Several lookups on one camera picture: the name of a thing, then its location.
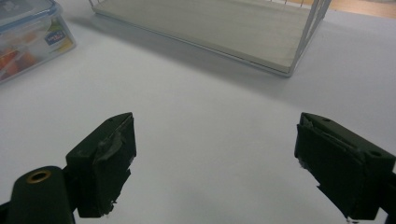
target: box lid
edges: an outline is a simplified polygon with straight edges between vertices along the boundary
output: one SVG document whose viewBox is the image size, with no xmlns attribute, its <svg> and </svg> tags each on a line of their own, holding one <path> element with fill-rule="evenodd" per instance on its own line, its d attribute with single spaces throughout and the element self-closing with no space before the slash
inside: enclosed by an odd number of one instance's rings
<svg viewBox="0 0 396 224">
<path fill-rule="evenodd" d="M 53 0 L 0 0 L 0 33 L 56 11 Z"/>
</svg>

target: clear plastic container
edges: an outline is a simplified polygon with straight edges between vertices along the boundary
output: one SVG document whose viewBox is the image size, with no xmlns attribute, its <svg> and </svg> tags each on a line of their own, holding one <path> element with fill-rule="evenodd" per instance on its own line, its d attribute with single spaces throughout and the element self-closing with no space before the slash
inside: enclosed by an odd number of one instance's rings
<svg viewBox="0 0 396 224">
<path fill-rule="evenodd" d="M 285 77 L 290 77 L 293 73 L 331 2 L 89 1 L 93 11 L 98 14 L 129 22 Z"/>
<path fill-rule="evenodd" d="M 0 82 L 76 45 L 61 13 L 53 0 L 0 1 Z"/>
</svg>

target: plastic storage box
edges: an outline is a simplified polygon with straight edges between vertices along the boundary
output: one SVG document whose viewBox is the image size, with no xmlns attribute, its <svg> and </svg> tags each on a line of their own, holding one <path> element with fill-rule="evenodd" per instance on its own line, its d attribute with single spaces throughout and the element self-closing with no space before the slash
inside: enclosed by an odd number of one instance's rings
<svg viewBox="0 0 396 224">
<path fill-rule="evenodd" d="M 75 46 L 52 0 L 0 0 L 0 82 Z"/>
</svg>

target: brass insert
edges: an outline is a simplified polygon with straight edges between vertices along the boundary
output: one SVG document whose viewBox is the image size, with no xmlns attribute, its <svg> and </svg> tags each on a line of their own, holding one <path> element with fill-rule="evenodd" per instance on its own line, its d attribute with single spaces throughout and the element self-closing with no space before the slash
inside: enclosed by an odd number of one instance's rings
<svg viewBox="0 0 396 224">
<path fill-rule="evenodd" d="M 46 180 L 47 178 L 50 177 L 50 171 L 49 170 L 39 170 L 36 171 L 27 177 L 26 182 L 29 184 L 36 184 L 41 181 Z"/>
</svg>

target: wooden floor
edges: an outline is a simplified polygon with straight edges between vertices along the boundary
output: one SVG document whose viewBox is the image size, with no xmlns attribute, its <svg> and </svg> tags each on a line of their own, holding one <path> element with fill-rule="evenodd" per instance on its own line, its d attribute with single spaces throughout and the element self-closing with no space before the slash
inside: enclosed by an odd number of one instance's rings
<svg viewBox="0 0 396 224">
<path fill-rule="evenodd" d="M 304 4 L 310 5 L 312 2 L 313 0 L 304 0 Z M 340 11 L 396 19 L 396 0 L 332 0 L 330 8 Z"/>
</svg>

